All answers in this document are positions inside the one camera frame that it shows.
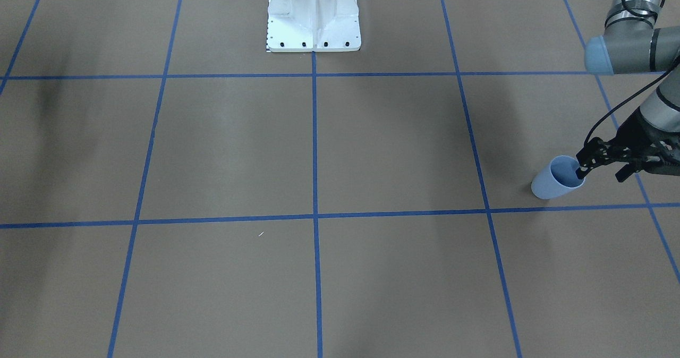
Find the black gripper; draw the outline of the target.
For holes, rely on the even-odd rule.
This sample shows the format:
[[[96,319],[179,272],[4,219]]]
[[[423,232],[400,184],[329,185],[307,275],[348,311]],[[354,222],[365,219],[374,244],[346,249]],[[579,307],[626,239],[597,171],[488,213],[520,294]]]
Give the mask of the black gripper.
[[[616,143],[629,147],[635,160],[615,173],[618,182],[644,171],[656,175],[679,175],[678,132],[662,131],[651,125],[636,109],[616,132]],[[585,178],[585,171],[575,170],[576,178]]]

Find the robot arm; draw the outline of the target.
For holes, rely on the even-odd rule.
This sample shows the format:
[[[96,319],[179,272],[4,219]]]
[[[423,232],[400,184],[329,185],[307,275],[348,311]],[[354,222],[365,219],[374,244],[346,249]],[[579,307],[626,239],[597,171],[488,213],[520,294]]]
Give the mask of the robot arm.
[[[660,72],[653,82],[632,94],[649,96],[617,129],[603,140],[589,130],[576,154],[576,176],[593,169],[622,164],[619,182],[639,172],[678,175],[679,96],[678,27],[657,27],[665,0],[612,0],[603,34],[585,47],[586,70],[593,75]]]

